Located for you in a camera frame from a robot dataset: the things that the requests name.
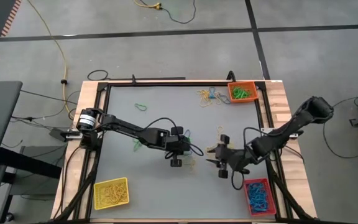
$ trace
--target yellow cable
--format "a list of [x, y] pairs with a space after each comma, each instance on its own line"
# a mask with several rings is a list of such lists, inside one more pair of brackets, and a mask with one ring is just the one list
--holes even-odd
[[[57, 47], [59, 48], [59, 51], [63, 57], [63, 62], [64, 62], [64, 67], [65, 67], [65, 72], [63, 75], [63, 79], [66, 80], [67, 77], [67, 61], [66, 61], [66, 57], [65, 54], [63, 53], [62, 48], [60, 47], [59, 43], [57, 42], [57, 40], [53, 37], [52, 33], [50, 32], [49, 26], [47, 25], [47, 23], [45, 22], [45, 20], [43, 19], [43, 17], [41, 16], [40, 12], [35, 8], [35, 6], [31, 3], [30, 0], [27, 0], [29, 2], [29, 4], [31, 5], [31, 7], [34, 9], [34, 11], [38, 14], [38, 16], [40, 17], [40, 19], [42, 20], [42, 22], [44, 23], [45, 27], [48, 30], [49, 36], [50, 38], [56, 43]], [[66, 84], [63, 83], [63, 100], [66, 101], [66, 94], [65, 94], [65, 88], [66, 88]], [[67, 106], [67, 102], [65, 102], [65, 108], [67, 110], [68, 115], [74, 119], [74, 116], [70, 114], [70, 109], [68, 109]]]
[[139, 4], [139, 3], [137, 3], [137, 1], [136, 0], [134, 0], [134, 3], [135, 4], [137, 4], [138, 6], [140, 6], [140, 7], [147, 7], [147, 8], [152, 8], [152, 9], [156, 9], [156, 10], [160, 10], [161, 9], [161, 3], [156, 3], [156, 4], [154, 4], [154, 5], [152, 5], [152, 6], [146, 6], [146, 5], [143, 5], [143, 4]]

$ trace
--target black clamp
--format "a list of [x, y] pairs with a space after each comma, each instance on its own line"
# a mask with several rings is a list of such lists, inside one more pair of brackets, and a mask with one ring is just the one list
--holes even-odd
[[136, 78], [135, 78], [135, 75], [132, 74], [132, 85], [136, 85]]
[[232, 82], [236, 82], [236, 76], [234, 75], [233, 71], [229, 72], [229, 74], [227, 75], [226, 80], [232, 80]]

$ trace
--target black stand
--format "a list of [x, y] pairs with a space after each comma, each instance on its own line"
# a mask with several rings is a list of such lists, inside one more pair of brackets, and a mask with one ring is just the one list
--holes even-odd
[[0, 147], [0, 165], [26, 170], [33, 174], [40, 174], [54, 179], [60, 178], [62, 168], [47, 162]]

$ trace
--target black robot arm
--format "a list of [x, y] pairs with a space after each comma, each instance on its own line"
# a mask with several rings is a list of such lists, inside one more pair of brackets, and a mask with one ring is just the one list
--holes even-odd
[[299, 107], [289, 122], [265, 136], [245, 142], [243, 149], [228, 149], [230, 138], [222, 134], [221, 143], [209, 151], [215, 153], [216, 160], [209, 161], [219, 168], [220, 178], [228, 177], [228, 164], [233, 171], [248, 174], [245, 166], [264, 161], [272, 151], [284, 147], [291, 134], [310, 123], [325, 123], [333, 117], [333, 112], [334, 109], [322, 97], [311, 97]]
[[[96, 125], [98, 116], [100, 116], [98, 120], [101, 122]], [[165, 158], [172, 158], [172, 167], [181, 167], [181, 160], [177, 159], [177, 156], [191, 150], [189, 139], [183, 135], [183, 128], [180, 126], [174, 124], [171, 131], [148, 126], [141, 128], [94, 108], [87, 108], [81, 111], [76, 128], [83, 134], [82, 145], [93, 147], [94, 143], [98, 142], [98, 133], [115, 131], [135, 138], [151, 149], [166, 151], [167, 156]]]

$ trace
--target cable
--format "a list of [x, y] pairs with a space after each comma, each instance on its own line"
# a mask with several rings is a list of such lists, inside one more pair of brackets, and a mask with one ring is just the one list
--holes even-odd
[[74, 116], [73, 116], [73, 118], [71, 118], [71, 112], [73, 112], [74, 110], [77, 110], [77, 108], [73, 108], [72, 110], [70, 110], [69, 112], [68, 112], [68, 119], [70, 119], [70, 120], [72, 120], [72, 121], [74, 121]]
[[[278, 157], [281, 158], [281, 155], [283, 154], [283, 148], [277, 149], [277, 151], [278, 151]], [[269, 157], [268, 159], [270, 159], [270, 161], [277, 162], [277, 158], [272, 159]]]
[[165, 12], [168, 13], [169, 18], [170, 18], [173, 22], [177, 22], [177, 23], [180, 23], [180, 24], [187, 24], [187, 23], [193, 21], [193, 19], [196, 17], [196, 11], [197, 11], [197, 8], [196, 8], [196, 0], [193, 0], [193, 7], [194, 7], [193, 17], [192, 17], [190, 20], [186, 21], [186, 22], [178, 21], [178, 20], [172, 18], [170, 11], [169, 11], [168, 9], [165, 9], [165, 8], [161, 7], [161, 3], [154, 4], [153, 6], [148, 6], [145, 2], [143, 2], [143, 0], [139, 0], [139, 1], [141, 1], [144, 5], [143, 5], [143, 6], [140, 5], [140, 4], [138, 4], [138, 3], [136, 2], [136, 0], [134, 0], [134, 2], [135, 2], [138, 6], [140, 6], [140, 7], [150, 7], [150, 8], [155, 8], [155, 9], [157, 9], [157, 10], [158, 10], [158, 9], [164, 10]]
[[[70, 97], [71, 97], [73, 94], [79, 93], [79, 92], [80, 92], [80, 90], [72, 92], [70, 95], [68, 95], [67, 100], [70, 99]], [[29, 116], [29, 117], [25, 117], [25, 118], [24, 118], [24, 117], [12, 116], [12, 118], [24, 119], [24, 120], [28, 120], [28, 121], [31, 122], [31, 121], [34, 120], [34, 119], [45, 119], [45, 118], [51, 118], [51, 117], [57, 116], [57, 115], [59, 115], [64, 109], [65, 109], [65, 106], [63, 105], [63, 108], [62, 108], [59, 112], [57, 112], [57, 113], [55, 113], [55, 114], [52, 114], [52, 115], [46, 115], [46, 116], [41, 116], [41, 117], [31, 117], [31, 116]]]
[[65, 147], [65, 146], [67, 146], [67, 144], [64, 144], [64, 145], [62, 145], [62, 146], [59, 146], [59, 147], [57, 147], [56, 149], [53, 149], [53, 150], [51, 150], [51, 151], [49, 151], [49, 152], [41, 153], [41, 154], [38, 154], [38, 155], [35, 155], [35, 156], [30, 156], [30, 158], [36, 158], [36, 157], [39, 157], [39, 156], [43, 156], [43, 155], [46, 155], [46, 154], [53, 153], [53, 152], [55, 152], [55, 151], [57, 151], [57, 150], [59, 150], [59, 149]]
[[149, 5], [147, 5], [145, 2], [143, 2], [142, 0], [139, 0], [139, 1], [141, 1], [143, 4], [137, 3], [136, 0], [134, 0], [134, 3], [137, 4], [137, 5], [140, 6], [140, 7], [147, 7], [147, 8], [152, 8], [152, 9], [156, 9], [156, 10], [160, 10], [160, 9], [161, 9], [161, 3], [159, 3], [159, 2], [156, 3], [156, 4], [154, 4], [154, 5], [152, 5], [152, 6], [149, 6]]
[[45, 98], [48, 98], [48, 99], [63, 101], [65, 103], [72, 103], [74, 105], [77, 105], [77, 103], [74, 103], [74, 102], [71, 102], [71, 101], [62, 100], [62, 99], [54, 98], [54, 97], [51, 97], [51, 96], [45, 96], [45, 95], [42, 95], [42, 94], [39, 94], [39, 93], [32, 93], [32, 92], [25, 91], [25, 90], [20, 90], [20, 91], [22, 91], [24, 93], [32, 94], [32, 95], [35, 95], [35, 96], [42, 96], [42, 97], [45, 97]]
[[4, 144], [4, 143], [1, 143], [1, 145], [3, 145], [3, 146], [5, 146], [5, 147], [8, 147], [8, 148], [13, 149], [13, 148], [15, 148], [15, 147], [19, 146], [20, 144], [22, 144], [22, 142], [23, 142], [23, 139], [22, 139], [22, 140], [20, 140], [20, 142], [19, 142], [19, 143], [17, 143], [15, 146], [8, 146], [8, 145], [6, 145], [6, 144]]
[[[352, 97], [352, 98], [348, 98], [348, 99], [345, 99], [345, 100], [341, 100], [339, 101], [338, 103], [336, 103], [333, 108], [337, 105], [340, 105], [341, 103], [345, 102], [345, 101], [348, 101], [348, 100], [353, 100], [353, 99], [357, 99], [357, 97]], [[326, 123], [323, 124], [323, 138], [324, 138], [324, 142], [326, 143], [327, 145], [327, 148], [335, 155], [335, 156], [338, 156], [339, 158], [342, 158], [342, 159], [354, 159], [354, 158], [357, 158], [358, 155], [355, 155], [355, 156], [342, 156], [342, 155], [339, 155], [337, 154], [336, 152], [333, 151], [333, 149], [331, 149], [331, 146], [328, 144], [328, 141], [327, 141], [327, 138], [326, 138]]]
[[298, 155], [299, 158], [302, 159], [303, 163], [305, 163], [305, 160], [304, 160], [302, 154], [300, 154], [298, 151], [296, 151], [295, 149], [291, 148], [290, 146], [285, 145], [284, 147], [287, 148], [287, 149], [289, 149], [290, 152], [292, 152], [292, 153]]
[[[106, 75], [103, 77], [103, 78], [100, 78], [100, 79], [92, 79], [91, 78], [91, 75], [94, 74], [95, 72], [104, 72], [106, 73]], [[86, 78], [89, 80], [89, 81], [103, 81], [103, 80], [111, 80], [111, 78], [108, 78], [109, 76], [109, 73], [106, 71], [106, 70], [103, 70], [103, 69], [97, 69], [97, 70], [94, 70], [92, 72], [90, 72]]]
[[234, 169], [233, 169], [232, 172], [231, 172], [231, 185], [233, 186], [234, 189], [236, 189], [236, 190], [241, 190], [241, 189], [243, 188], [243, 186], [244, 186], [244, 174], [243, 174], [242, 172], [239, 172], [239, 173], [241, 174], [241, 176], [242, 176], [242, 181], [241, 181], [241, 186], [240, 186], [239, 188], [237, 188], [237, 187], [234, 185], [234, 173], [235, 173], [235, 171], [234, 171]]
[[184, 141], [184, 142], [188, 143], [189, 145], [191, 145], [191, 146], [195, 147], [197, 150], [199, 150], [200, 153], [198, 154], [192, 147], [190, 147], [190, 149], [191, 149], [197, 156], [204, 156], [204, 152], [203, 152], [198, 146], [196, 146], [196, 145], [194, 145], [194, 144], [192, 144], [192, 143], [190, 143], [190, 142], [187, 142], [187, 141]]
[[23, 121], [23, 120], [21, 120], [21, 119], [18, 119], [17, 121], [20, 121], [20, 122], [25, 123], [25, 124], [27, 124], [27, 125], [29, 125], [29, 126], [32, 126], [32, 127], [45, 128], [45, 129], [47, 129], [47, 130], [49, 130], [49, 131], [51, 131], [51, 128], [60, 128], [60, 129], [69, 129], [69, 128], [70, 128], [70, 127], [46, 126], [46, 125], [40, 124], [40, 123], [38, 123], [38, 122], [36, 122], [36, 121], [32, 121], [32, 122], [35, 123], [35, 124], [32, 124], [32, 123], [28, 123], [28, 122], [26, 122], [26, 121]]
[[[60, 47], [59, 43], [57, 42], [57, 40], [53, 37], [48, 24], [45, 22], [45, 20], [43, 19], [43, 17], [41, 16], [40, 12], [37, 10], [37, 8], [35, 8], [35, 6], [31, 3], [30, 0], [27, 0], [29, 2], [29, 4], [31, 5], [31, 7], [34, 9], [34, 11], [38, 14], [38, 16], [40, 17], [40, 19], [42, 20], [43, 24], [45, 25], [45, 28], [47, 28], [48, 33], [50, 38], [55, 42], [56, 46], [59, 48], [59, 51], [62, 55], [63, 58], [63, 64], [64, 64], [64, 74], [63, 74], [63, 79], [60, 81], [60, 83], [63, 85], [63, 101], [66, 101], [66, 95], [65, 95], [65, 88], [67, 85], [67, 61], [66, 61], [66, 57], [65, 54], [63, 53], [62, 48]], [[68, 109], [67, 103], [65, 103], [65, 108], [67, 110], [67, 113], [70, 112], [70, 110]]]
[[28, 197], [24, 197], [23, 195], [20, 195], [20, 197], [23, 199], [26, 199], [26, 200], [35, 200], [35, 201], [41, 201], [41, 202], [48, 202], [48, 201], [55, 200], [54, 198], [51, 198], [51, 199], [28, 198]]
[[79, 149], [80, 147], [78, 146], [76, 149], [74, 149], [73, 153], [69, 156], [68, 160], [67, 160], [67, 163], [66, 163], [66, 167], [63, 163], [63, 166], [62, 166], [62, 174], [64, 174], [62, 176], [62, 196], [60, 198], [60, 204], [59, 204], [59, 207], [57, 208], [57, 211], [55, 213], [55, 215], [53, 216], [53, 218], [56, 218], [58, 212], [59, 212], [59, 209], [60, 211], [63, 213], [63, 200], [64, 200], [64, 193], [65, 193], [65, 187], [66, 187], [66, 181], [67, 181], [67, 168], [68, 168], [68, 165], [71, 161], [71, 158], [73, 157], [73, 155], [75, 154], [75, 152]]
[[164, 10], [164, 11], [166, 11], [166, 12], [168, 13], [169, 18], [170, 18], [173, 22], [177, 22], [177, 23], [180, 23], [180, 24], [187, 24], [187, 23], [193, 21], [193, 19], [196, 17], [196, 11], [197, 11], [197, 8], [196, 8], [196, 0], [193, 0], [193, 7], [194, 7], [193, 17], [192, 17], [190, 20], [186, 21], [186, 22], [178, 21], [178, 20], [172, 18], [171, 13], [168, 11], [168, 9], [165, 9], [165, 8], [163, 8], [163, 7], [161, 7], [161, 9]]

